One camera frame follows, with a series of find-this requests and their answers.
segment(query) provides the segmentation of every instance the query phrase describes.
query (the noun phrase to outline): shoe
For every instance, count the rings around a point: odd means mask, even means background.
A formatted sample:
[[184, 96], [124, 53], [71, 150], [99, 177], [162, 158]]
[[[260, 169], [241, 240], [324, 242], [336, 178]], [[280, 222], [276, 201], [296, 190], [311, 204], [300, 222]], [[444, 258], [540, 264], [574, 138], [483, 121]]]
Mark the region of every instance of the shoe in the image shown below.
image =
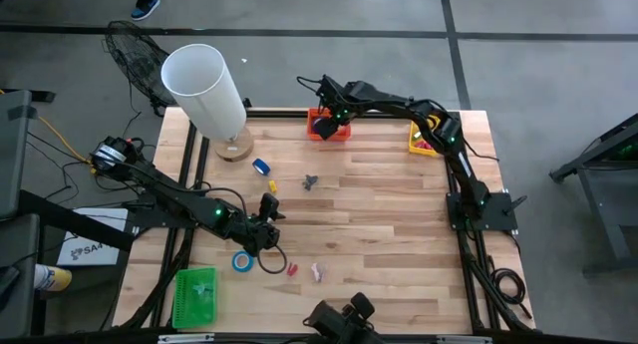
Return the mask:
[[153, 0], [151, 4], [142, 6], [142, 8], [136, 8], [131, 13], [133, 21], [140, 21], [148, 18], [153, 14], [154, 10], [160, 5], [160, 0]]

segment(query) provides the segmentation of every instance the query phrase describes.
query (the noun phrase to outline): green plastic basket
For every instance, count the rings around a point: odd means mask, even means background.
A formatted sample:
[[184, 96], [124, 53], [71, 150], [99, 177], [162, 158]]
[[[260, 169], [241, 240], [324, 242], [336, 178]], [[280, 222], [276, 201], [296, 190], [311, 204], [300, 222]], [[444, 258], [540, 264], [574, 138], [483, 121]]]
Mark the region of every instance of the green plastic basket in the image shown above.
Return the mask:
[[217, 316], [215, 268], [180, 270], [175, 276], [172, 327], [195, 328], [211, 324]]

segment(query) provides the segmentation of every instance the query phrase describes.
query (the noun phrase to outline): concrete floor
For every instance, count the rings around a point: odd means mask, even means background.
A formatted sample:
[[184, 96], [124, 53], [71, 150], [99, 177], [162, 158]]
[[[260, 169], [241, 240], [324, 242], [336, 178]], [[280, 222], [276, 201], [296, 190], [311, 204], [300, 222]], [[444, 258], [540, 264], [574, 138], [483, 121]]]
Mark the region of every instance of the concrete floor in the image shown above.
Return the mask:
[[[5, 0], [0, 21], [104, 26], [135, 0]], [[451, 0], [458, 31], [638, 33], [638, 0]], [[441, 0], [162, 0], [149, 27], [445, 31]], [[82, 153], [118, 136], [133, 115], [127, 81], [101, 36], [0, 33], [0, 86], [54, 91], [40, 114]], [[259, 107], [307, 107], [315, 98], [294, 77], [367, 80], [401, 95], [459, 108], [447, 40], [291, 37], [155, 37], [171, 51], [207, 43], [225, 56], [237, 88]], [[547, 173], [636, 112], [638, 43], [460, 41], [473, 109], [487, 110], [503, 180], [529, 200], [517, 210], [522, 261], [538, 328], [552, 334], [638, 341], [638, 276], [586, 280], [581, 268], [611, 253], [576, 178]], [[161, 119], [144, 112], [131, 136], [157, 141]], [[39, 123], [35, 134], [54, 141]], [[67, 159], [39, 146], [59, 163]], [[29, 158], [40, 155], [29, 150]], [[62, 183], [49, 162], [28, 162], [23, 186], [46, 194]], [[71, 174], [80, 195], [67, 206], [131, 198], [103, 193], [86, 169]], [[115, 288], [51, 305], [51, 331], [94, 330]]]

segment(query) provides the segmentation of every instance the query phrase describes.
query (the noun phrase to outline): wooden table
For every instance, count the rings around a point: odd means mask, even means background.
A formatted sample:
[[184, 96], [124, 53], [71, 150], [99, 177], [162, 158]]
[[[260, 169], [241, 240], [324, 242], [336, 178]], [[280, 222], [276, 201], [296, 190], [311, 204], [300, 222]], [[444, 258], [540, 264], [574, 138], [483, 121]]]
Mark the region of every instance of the wooden table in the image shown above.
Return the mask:
[[[461, 117], [468, 142], [479, 154], [495, 156], [486, 113], [465, 111]], [[362, 291], [377, 309], [372, 322], [380, 333], [470, 333], [459, 247], [449, 229], [444, 201], [448, 192], [445, 164], [442, 157], [408, 154], [409, 124], [358, 119], [352, 124], [350, 140], [331, 143], [309, 141], [302, 119], [249, 119], [255, 146], [248, 159], [227, 163], [210, 151], [204, 180], [239, 191], [251, 212], [258, 211], [261, 196], [269, 191], [268, 180], [276, 181], [279, 210], [287, 216], [275, 223], [281, 230], [279, 244], [299, 270], [293, 277], [271, 275], [255, 263], [247, 273], [235, 272], [230, 261], [239, 245], [198, 230], [190, 267], [215, 266], [219, 272], [217, 321], [200, 331], [312, 331], [301, 322], [320, 300], [327, 299], [340, 310]], [[174, 178], [187, 129], [188, 118], [182, 110], [166, 111], [155, 163]], [[256, 158], [270, 165], [269, 177], [252, 167]], [[497, 162], [472, 155], [470, 159], [478, 178], [492, 191], [502, 189]], [[319, 176], [310, 191], [301, 184], [306, 174]], [[214, 194], [239, 205], [232, 195]], [[486, 232], [484, 237], [495, 265], [511, 268], [522, 277], [511, 238], [499, 232]], [[135, 242], [114, 324], [129, 319], [156, 284], [165, 238], [166, 230], [158, 228]], [[276, 251], [263, 257], [268, 267], [280, 267]], [[314, 281], [310, 270], [315, 262], [327, 267], [321, 283]], [[166, 318], [172, 292], [171, 287], [164, 304]], [[477, 295], [481, 318], [487, 323], [483, 291]], [[525, 305], [529, 308], [528, 299]], [[511, 308], [533, 326], [517, 306]]]

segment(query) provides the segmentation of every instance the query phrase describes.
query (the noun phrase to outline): blue tape roll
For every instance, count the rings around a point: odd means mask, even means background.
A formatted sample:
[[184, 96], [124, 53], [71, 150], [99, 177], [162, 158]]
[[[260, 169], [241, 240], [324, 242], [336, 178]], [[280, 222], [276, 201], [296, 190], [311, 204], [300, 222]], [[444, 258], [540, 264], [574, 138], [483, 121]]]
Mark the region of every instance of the blue tape roll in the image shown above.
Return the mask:
[[261, 174], [268, 175], [270, 167], [262, 159], [257, 159], [252, 163], [252, 166]]
[[[239, 261], [239, 258], [241, 257], [246, 257], [246, 265], [242, 267], [240, 267], [239, 264], [237, 264], [237, 262]], [[252, 264], [253, 264], [252, 257], [248, 255], [248, 253], [246, 253], [245, 250], [239, 250], [238, 252], [235, 253], [235, 255], [232, 256], [232, 269], [240, 273], [244, 273], [250, 270], [250, 268], [252, 268]]]

